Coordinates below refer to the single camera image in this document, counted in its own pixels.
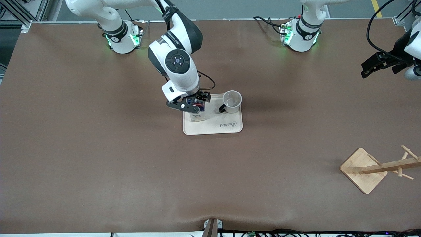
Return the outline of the aluminium frame corner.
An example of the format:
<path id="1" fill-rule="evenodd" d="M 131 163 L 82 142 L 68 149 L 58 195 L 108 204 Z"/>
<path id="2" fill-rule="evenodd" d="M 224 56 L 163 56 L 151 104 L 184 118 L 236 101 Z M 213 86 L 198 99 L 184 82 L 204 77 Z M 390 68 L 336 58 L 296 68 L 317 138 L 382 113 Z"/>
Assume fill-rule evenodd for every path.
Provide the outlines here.
<path id="1" fill-rule="evenodd" d="M 407 0 L 409 3 L 392 18 L 395 26 L 403 27 L 405 32 L 412 28 L 412 24 L 421 17 L 421 0 Z"/>

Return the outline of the wooden cup rack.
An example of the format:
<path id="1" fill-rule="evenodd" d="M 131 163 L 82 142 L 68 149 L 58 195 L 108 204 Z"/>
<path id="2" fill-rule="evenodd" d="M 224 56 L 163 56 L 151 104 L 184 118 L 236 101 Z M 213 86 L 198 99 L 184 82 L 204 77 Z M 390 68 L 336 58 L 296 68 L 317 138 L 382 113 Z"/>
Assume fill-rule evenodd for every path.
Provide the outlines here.
<path id="1" fill-rule="evenodd" d="M 405 145 L 400 160 L 381 163 L 362 147 L 356 149 L 340 166 L 340 171 L 364 194 L 368 195 L 389 174 L 413 180 L 403 174 L 404 169 L 421 168 L 421 156 L 416 155 Z"/>

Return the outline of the blue white milk carton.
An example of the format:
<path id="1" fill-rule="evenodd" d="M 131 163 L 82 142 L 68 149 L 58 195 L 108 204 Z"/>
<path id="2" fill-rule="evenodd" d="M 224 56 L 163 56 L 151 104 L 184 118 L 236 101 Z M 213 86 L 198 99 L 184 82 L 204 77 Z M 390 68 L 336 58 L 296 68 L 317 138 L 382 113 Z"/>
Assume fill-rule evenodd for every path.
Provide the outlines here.
<path id="1" fill-rule="evenodd" d="M 195 101 L 193 103 L 194 106 L 198 107 L 199 113 L 198 114 L 187 113 L 187 118 L 189 119 L 190 122 L 201 122 L 206 119 L 205 118 L 206 116 L 205 104 L 206 103 L 203 101 Z"/>

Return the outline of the aluminium frame with black struts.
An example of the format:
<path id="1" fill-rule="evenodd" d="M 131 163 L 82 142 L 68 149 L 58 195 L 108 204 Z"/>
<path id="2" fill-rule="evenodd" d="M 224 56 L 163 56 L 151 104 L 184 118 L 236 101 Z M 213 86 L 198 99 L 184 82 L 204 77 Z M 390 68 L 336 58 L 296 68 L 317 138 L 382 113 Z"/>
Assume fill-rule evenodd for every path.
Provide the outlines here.
<path id="1" fill-rule="evenodd" d="M 0 0 L 0 29 L 27 31 L 34 22 L 47 19 L 54 0 Z"/>

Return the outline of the cream tray with rabbit print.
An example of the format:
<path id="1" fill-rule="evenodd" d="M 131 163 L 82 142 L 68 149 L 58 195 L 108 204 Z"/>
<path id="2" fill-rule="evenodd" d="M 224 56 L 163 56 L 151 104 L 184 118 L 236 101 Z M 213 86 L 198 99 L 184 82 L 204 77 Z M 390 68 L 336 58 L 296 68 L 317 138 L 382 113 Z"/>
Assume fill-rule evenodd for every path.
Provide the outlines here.
<path id="1" fill-rule="evenodd" d="M 223 93 L 212 95 L 212 99 L 205 105 L 205 120 L 190 122 L 187 112 L 183 113 L 183 132 L 186 135 L 207 135 L 238 133 L 243 129 L 242 111 L 234 114 L 219 113 L 218 109 L 223 104 Z"/>

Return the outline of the white smiley cup black handle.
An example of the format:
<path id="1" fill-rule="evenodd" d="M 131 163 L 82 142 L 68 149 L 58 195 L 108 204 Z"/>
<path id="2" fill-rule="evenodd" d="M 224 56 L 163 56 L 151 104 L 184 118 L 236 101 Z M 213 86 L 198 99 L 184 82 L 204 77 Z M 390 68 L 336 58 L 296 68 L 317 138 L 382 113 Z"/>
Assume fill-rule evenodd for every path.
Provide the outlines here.
<path id="1" fill-rule="evenodd" d="M 241 93 L 235 90 L 229 90 L 223 94 L 223 104 L 219 107 L 219 113 L 234 114 L 240 110 L 242 103 Z"/>

